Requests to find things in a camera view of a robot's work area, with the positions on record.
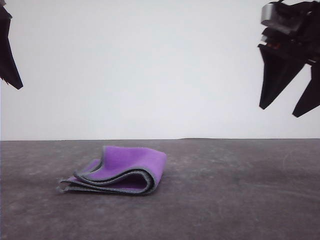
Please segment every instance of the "folded towel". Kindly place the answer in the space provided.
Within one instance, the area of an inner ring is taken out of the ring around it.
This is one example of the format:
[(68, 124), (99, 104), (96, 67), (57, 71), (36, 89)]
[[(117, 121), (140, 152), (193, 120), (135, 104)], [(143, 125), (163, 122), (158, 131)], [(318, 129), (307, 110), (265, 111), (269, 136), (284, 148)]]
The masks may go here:
[(160, 182), (166, 161), (165, 153), (150, 148), (105, 146), (101, 159), (60, 180), (69, 185), (59, 190), (150, 194)]

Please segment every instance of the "gray concrete floor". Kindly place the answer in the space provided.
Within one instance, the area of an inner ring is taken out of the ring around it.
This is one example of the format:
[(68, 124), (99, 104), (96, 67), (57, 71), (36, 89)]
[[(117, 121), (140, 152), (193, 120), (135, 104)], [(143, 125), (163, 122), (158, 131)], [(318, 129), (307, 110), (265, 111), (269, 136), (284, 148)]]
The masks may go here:
[[(148, 196), (59, 194), (102, 146), (167, 153)], [(3, 240), (319, 240), (320, 140), (1, 142)]]

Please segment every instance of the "towel fold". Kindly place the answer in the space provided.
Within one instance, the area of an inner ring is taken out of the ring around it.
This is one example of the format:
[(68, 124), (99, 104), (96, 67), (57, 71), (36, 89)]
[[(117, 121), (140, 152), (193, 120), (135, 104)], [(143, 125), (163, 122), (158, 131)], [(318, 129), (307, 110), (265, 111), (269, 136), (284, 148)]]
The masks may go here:
[(101, 159), (92, 160), (81, 171), (62, 179), (69, 184), (62, 192), (89, 191), (145, 195), (158, 186), (167, 156), (145, 147), (103, 147)]

